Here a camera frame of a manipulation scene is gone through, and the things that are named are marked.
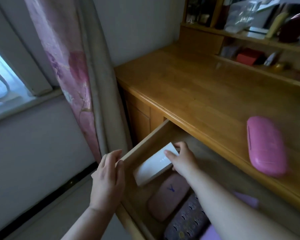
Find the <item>shelf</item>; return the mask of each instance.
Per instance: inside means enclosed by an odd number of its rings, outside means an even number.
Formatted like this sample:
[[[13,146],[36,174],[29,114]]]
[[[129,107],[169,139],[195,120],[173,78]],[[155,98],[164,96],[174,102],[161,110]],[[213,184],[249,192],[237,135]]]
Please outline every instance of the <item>shelf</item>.
[[[300,211],[300,86],[171,45],[115,67],[120,86]],[[268,177],[249,159],[247,120],[280,129],[289,173]]]
[[[239,33],[229,33],[224,30],[208,28],[203,25],[196,24],[196,23],[195,24],[181,23],[181,26],[208,32],[208,33],[212,33],[212,34],[222,35],[222,36],[226,36],[226,37],[232,37],[235,39],[248,40],[248,41],[251,41],[254,43],[269,45],[272,47],[300,53],[300,43],[281,43],[278,41],[277,38],[267,39],[267,38],[265,38],[264,34],[260,34],[260,33],[248,32],[248,31],[241,31]]]
[[[237,66],[241,66],[241,67],[244,67],[246,69],[249,69],[249,70],[252,70],[252,71],[255,71],[255,72],[259,72],[261,74],[270,76],[272,78],[279,79],[279,80],[288,82],[288,83],[296,85],[296,86],[300,86],[300,80],[297,79],[297,72],[294,71],[294,70],[285,70],[285,71],[277,73],[277,72],[273,72],[270,67],[267,67],[267,66],[264,66],[264,65],[250,66],[250,65],[242,64],[242,63],[237,62],[237,61],[232,60],[232,59],[221,57],[221,56],[215,55],[214,57],[216,57],[219,60],[223,60],[225,62],[229,62],[231,64],[235,64]]]

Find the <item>open drawer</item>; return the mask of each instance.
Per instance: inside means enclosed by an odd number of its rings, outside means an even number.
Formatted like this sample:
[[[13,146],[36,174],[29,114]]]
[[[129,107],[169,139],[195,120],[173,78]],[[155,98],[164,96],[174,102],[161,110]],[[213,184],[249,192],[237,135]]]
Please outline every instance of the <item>open drawer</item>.
[[[143,187],[136,185],[132,173],[141,163],[169,142],[177,141],[188,143],[201,169],[212,178],[230,191],[237,191],[258,198],[260,201],[259,211],[300,236],[300,213],[297,210],[183,129],[166,120],[122,158],[126,173],[126,189],[122,204],[144,239],[162,239],[166,226],[178,210],[176,209],[162,223],[152,218],[147,210],[148,199],[158,190],[163,181],[172,173],[172,170],[163,173]]]

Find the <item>white rectangular box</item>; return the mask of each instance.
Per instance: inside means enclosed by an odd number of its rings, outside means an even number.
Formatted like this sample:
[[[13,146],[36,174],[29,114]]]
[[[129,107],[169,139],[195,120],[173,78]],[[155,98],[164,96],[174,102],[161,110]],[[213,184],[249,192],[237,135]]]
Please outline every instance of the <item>white rectangular box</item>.
[[[149,157],[133,172],[136,184],[139,187],[147,184],[172,166],[171,161],[165,156],[164,150],[169,150],[175,155],[179,155],[173,144],[170,142],[168,145]]]

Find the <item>right hand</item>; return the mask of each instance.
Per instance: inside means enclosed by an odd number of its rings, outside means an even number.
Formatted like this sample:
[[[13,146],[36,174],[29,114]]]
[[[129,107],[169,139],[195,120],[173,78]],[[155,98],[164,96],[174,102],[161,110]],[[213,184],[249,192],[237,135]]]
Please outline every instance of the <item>right hand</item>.
[[[194,170],[199,169],[196,158],[184,141],[177,142],[174,146],[180,148],[179,156],[168,150],[164,150],[164,154],[172,162],[174,169],[187,179]]]

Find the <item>patterned pouch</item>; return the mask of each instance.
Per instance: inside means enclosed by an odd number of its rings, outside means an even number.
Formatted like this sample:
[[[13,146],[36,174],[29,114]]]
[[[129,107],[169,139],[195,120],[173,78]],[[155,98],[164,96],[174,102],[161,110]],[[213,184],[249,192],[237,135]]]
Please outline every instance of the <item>patterned pouch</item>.
[[[190,195],[164,231],[165,240],[191,240],[209,222],[196,194]]]

